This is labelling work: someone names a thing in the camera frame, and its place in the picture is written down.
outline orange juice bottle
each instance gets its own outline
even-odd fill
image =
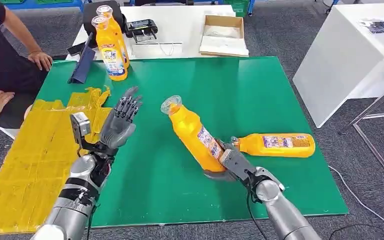
[[[127,78],[119,42],[108,27],[108,18],[98,15],[92,19],[92,25],[96,28],[96,42],[105,63],[109,78],[113,81],[122,81]]]
[[[254,156],[308,158],[316,149],[314,138],[306,133],[253,133],[232,137],[239,151]]]
[[[200,117],[182,104],[178,95],[169,97],[161,104],[161,112],[168,115],[176,135],[201,165],[202,169],[224,172],[219,158],[223,149],[202,125]]]
[[[102,5],[96,9],[96,14],[102,15],[108,18],[109,28],[114,33],[115,38],[117,39],[118,44],[121,47],[121,51],[124,58],[124,65],[125,65],[125,68],[127,69],[130,66],[129,55],[127,54],[126,44],[125,44],[125,41],[123,40],[122,29],[120,28],[120,25],[117,23],[117,21],[113,17],[113,9],[108,5]]]

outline cardboard box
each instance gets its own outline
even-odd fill
[[[202,55],[235,57],[249,55],[242,17],[205,15],[201,35],[199,53]]]

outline green table surface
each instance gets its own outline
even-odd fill
[[[94,227],[250,218],[246,189],[239,182],[206,178],[160,111],[172,95],[180,95],[206,129],[224,141],[252,133],[312,134],[277,57],[132,60],[121,82],[111,81],[97,61],[85,84],[67,84],[75,64],[55,63],[37,99],[66,105],[72,92],[106,85],[111,96],[104,106],[112,107],[127,88],[139,86],[144,103],[134,119],[135,133],[115,158]],[[271,171],[304,215],[348,213],[319,147],[309,158],[246,157]],[[263,205],[251,208],[256,218],[267,217]]]

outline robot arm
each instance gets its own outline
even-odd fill
[[[89,143],[89,119],[83,112],[70,115],[74,139],[89,154],[79,156],[44,224],[32,240],[80,240],[85,226],[95,211],[105,181],[111,173],[118,148],[135,131],[133,118],[142,105],[140,96],[133,98],[137,87],[127,90],[111,109],[102,127],[99,141]]]
[[[220,163],[253,197],[264,204],[280,240],[321,240],[300,211],[282,194],[285,187],[267,169],[253,166],[233,145],[218,140],[224,149]]]

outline bottle cap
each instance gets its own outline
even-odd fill
[[[102,5],[96,9],[96,14],[109,18],[113,15],[113,9],[108,5]]]
[[[162,104],[161,104],[161,112],[172,115],[175,112],[177,112],[180,107],[182,106],[182,98],[179,95],[173,95],[169,98],[167,98]]]
[[[92,25],[97,29],[106,29],[108,27],[108,18],[99,15],[92,18]]]
[[[238,139],[237,137],[232,136],[232,137],[230,138],[230,143],[231,143],[233,146],[239,148],[239,145],[240,145],[240,144],[239,144],[239,139]]]

